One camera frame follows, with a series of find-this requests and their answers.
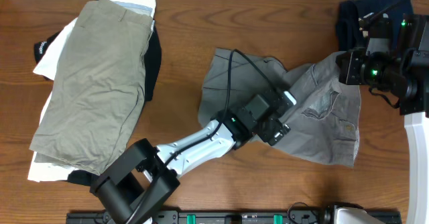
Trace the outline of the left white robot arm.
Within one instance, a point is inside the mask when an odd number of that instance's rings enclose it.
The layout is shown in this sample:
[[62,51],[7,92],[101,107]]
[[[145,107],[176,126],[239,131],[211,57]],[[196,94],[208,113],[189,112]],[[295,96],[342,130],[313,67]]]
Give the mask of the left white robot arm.
[[197,166],[237,150],[255,135],[271,146],[289,131],[280,121],[297,103],[289,91],[268,90],[219,111],[200,131],[153,147],[141,139],[90,186],[115,223],[144,223]]

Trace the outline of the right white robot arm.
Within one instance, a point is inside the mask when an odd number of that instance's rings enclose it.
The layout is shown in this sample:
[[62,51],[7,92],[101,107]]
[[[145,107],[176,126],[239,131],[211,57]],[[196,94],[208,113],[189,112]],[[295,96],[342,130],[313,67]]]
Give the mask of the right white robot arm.
[[428,16],[404,15],[397,45],[384,13],[358,20],[368,42],[337,56],[339,80],[367,85],[372,95],[397,97],[392,105],[404,116],[410,151],[408,223],[428,222]]

